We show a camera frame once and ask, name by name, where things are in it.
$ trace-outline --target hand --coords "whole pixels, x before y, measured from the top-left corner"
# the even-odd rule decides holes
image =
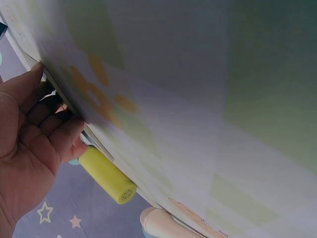
[[[82,155],[84,121],[57,112],[58,96],[41,82],[43,66],[0,84],[0,237],[46,196],[62,162]]]

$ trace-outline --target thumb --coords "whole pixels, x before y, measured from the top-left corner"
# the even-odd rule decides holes
[[[43,65],[37,63],[30,71],[0,85],[0,92],[11,95],[20,105],[39,86],[43,76]]]

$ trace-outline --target yellow cylinder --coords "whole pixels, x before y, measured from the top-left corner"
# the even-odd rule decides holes
[[[119,204],[128,202],[137,186],[97,148],[90,146],[79,157],[79,163],[94,180]]]

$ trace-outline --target orange flower print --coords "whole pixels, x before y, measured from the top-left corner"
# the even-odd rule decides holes
[[[98,79],[98,81],[104,85],[108,86],[109,81],[107,73],[104,68],[103,62],[94,55],[88,56],[90,67]],[[74,66],[70,67],[73,79],[78,87],[78,89],[86,96],[90,105],[106,120],[112,122],[116,127],[121,128],[121,123],[116,118],[114,114],[114,106],[108,97],[93,83],[87,82],[86,78],[81,74],[81,72]],[[92,93],[100,104],[97,104],[95,100],[88,93]],[[115,95],[113,101],[130,113],[136,113],[137,107],[126,97],[122,95]]]

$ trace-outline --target star pattern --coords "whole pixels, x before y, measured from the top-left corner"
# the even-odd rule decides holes
[[[47,217],[43,217],[42,212],[44,212],[44,210],[48,211]],[[42,224],[43,222],[51,223],[50,214],[52,211],[53,211],[53,208],[49,207],[47,203],[44,202],[42,205],[42,208],[37,210],[38,214],[40,215],[40,224]]]
[[[70,219],[69,221],[72,223],[72,227],[73,227],[73,228],[75,228],[75,227],[79,227],[79,228],[80,228],[81,219],[78,219],[78,218],[76,217],[76,215],[74,215],[74,218],[73,218],[73,219]]]

